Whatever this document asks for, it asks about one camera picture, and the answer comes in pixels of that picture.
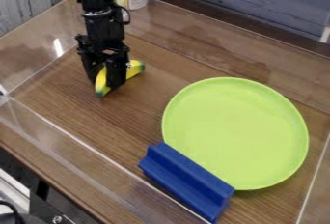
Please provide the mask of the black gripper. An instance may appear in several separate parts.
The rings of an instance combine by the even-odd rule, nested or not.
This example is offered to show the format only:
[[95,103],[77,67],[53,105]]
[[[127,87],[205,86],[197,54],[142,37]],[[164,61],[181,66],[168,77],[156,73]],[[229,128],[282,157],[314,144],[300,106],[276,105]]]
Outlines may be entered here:
[[79,34],[78,53],[91,83],[103,69],[106,62],[106,83],[111,89],[119,88],[127,82],[129,46],[125,44],[129,20],[123,9],[83,11],[86,34]]

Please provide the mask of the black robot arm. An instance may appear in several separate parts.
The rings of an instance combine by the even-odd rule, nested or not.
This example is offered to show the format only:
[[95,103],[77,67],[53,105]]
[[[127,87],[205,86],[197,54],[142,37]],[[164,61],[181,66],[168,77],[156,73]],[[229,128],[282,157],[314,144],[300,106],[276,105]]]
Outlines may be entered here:
[[82,17],[87,34],[78,34],[78,53],[93,83],[106,70],[105,85],[119,88],[127,82],[129,47],[125,44],[130,24],[123,16],[127,10],[117,0],[77,0],[82,4]]

